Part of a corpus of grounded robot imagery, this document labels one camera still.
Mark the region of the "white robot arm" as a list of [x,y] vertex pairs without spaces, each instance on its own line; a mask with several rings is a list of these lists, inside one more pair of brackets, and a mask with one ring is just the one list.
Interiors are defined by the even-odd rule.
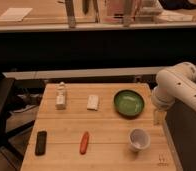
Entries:
[[157,86],[151,92],[151,101],[155,106],[154,124],[161,125],[165,112],[178,99],[196,112],[196,66],[182,62],[165,67],[156,75]]

